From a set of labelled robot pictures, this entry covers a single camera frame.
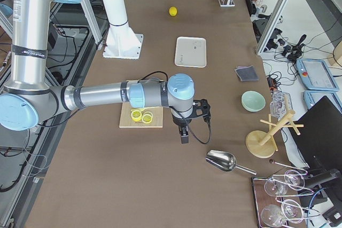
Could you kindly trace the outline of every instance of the white tray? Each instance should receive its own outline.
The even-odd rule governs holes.
[[[201,37],[177,38],[175,65],[204,68],[207,65],[206,40]]]

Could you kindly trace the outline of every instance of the light green bowl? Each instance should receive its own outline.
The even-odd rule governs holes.
[[[266,101],[262,94],[255,91],[247,91],[241,97],[242,106],[249,112],[258,112],[262,110]]]

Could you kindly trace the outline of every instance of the wooden cutting board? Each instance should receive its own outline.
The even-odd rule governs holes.
[[[153,114],[150,124],[133,121],[130,116],[131,109],[133,108],[129,103],[122,103],[119,128],[162,128],[163,107],[147,108],[143,111],[143,113],[148,111]]]

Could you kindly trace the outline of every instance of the metal scoop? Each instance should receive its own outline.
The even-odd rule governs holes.
[[[237,165],[235,156],[229,152],[211,150],[207,153],[205,160],[225,172],[238,168],[253,175],[257,174],[257,172],[252,169]]]

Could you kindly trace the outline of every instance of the black monitor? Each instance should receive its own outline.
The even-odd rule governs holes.
[[[328,97],[324,96],[297,122],[301,135],[291,131],[292,137],[310,166],[313,175],[328,170],[342,172],[342,114]],[[321,184],[337,211],[342,213],[341,177]]]

